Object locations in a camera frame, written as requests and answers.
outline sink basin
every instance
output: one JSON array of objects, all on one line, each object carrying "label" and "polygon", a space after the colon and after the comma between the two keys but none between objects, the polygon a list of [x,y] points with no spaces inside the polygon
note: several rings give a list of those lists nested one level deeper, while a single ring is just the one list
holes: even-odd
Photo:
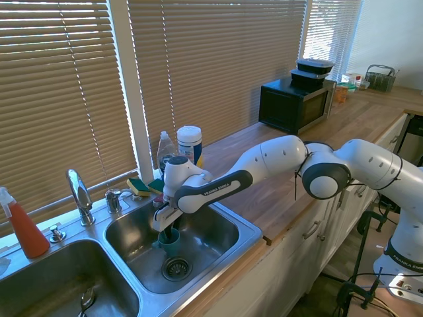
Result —
[{"label": "sink basin", "polygon": [[121,196],[122,211],[113,215],[104,202],[93,211],[95,224],[63,225],[66,239],[39,258],[20,248],[2,253],[0,317],[77,317],[89,287],[96,300],[87,317],[174,316],[262,238],[213,203],[180,218],[180,250],[169,258],[157,246],[153,198]]},{"label": "sink basin", "polygon": [[77,317],[89,287],[96,300],[87,316],[138,315],[138,296],[100,244],[79,240],[0,280],[0,316]]},{"label": "sink basin", "polygon": [[[107,241],[143,286],[153,293],[167,294],[181,289],[239,239],[239,228],[233,222],[216,208],[205,207],[181,216],[178,259],[165,263],[166,252],[156,246],[155,210],[152,204],[143,206],[114,221],[106,230]],[[169,274],[181,269],[186,270],[186,274],[172,279]]]}]

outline drain strainer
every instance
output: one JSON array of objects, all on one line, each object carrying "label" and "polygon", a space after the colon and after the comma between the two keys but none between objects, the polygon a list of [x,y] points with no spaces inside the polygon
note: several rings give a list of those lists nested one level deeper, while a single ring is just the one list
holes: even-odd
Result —
[{"label": "drain strainer", "polygon": [[191,265],[182,258],[169,258],[161,268],[163,276],[169,281],[180,281],[190,275]]}]

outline sponge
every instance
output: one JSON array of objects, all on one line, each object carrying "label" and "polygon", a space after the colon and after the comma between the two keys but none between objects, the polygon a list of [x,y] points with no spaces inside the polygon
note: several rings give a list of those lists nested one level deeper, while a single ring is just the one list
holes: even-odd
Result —
[{"label": "sponge", "polygon": [[163,187],[165,186],[165,182],[162,181],[160,178],[158,178],[158,179],[152,181],[147,186],[152,192],[154,192],[156,194],[161,194],[161,193],[163,193]]},{"label": "sponge", "polygon": [[142,180],[139,180],[138,178],[128,178],[126,183],[136,196],[150,196],[151,192]]}]

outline food container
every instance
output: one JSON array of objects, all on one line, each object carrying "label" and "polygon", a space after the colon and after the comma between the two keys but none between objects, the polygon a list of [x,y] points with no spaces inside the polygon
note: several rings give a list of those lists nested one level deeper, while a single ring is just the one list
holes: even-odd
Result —
[{"label": "food container", "polygon": [[335,63],[323,59],[300,58],[297,60],[298,70],[318,75],[329,73],[334,65]]},{"label": "food container", "polygon": [[321,85],[323,84],[323,81],[325,80],[325,77],[328,74],[313,74],[308,73],[306,71],[300,71],[298,69],[292,69],[291,70],[291,78],[293,84],[299,84],[299,85]]},{"label": "food container", "polygon": [[337,102],[345,102],[348,87],[344,85],[337,85],[335,88],[335,100]]},{"label": "food container", "polygon": [[346,87],[348,89],[347,94],[354,93],[356,91],[356,88],[357,88],[354,84],[349,84],[349,83],[340,83],[336,87],[337,88],[338,87]]}]

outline window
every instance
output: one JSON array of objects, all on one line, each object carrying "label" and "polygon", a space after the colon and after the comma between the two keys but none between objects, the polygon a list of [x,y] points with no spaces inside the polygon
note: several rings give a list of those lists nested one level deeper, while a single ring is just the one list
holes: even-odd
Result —
[{"label": "window", "polygon": [[[106,0],[0,0],[0,185],[36,223],[136,175]],[[11,226],[0,212],[0,236]]]},{"label": "window", "polygon": [[326,59],[335,66],[329,79],[346,72],[362,0],[310,0],[303,57]]},{"label": "window", "polygon": [[303,0],[129,0],[153,156],[160,131],[204,145],[258,121],[260,86],[295,68]]}]

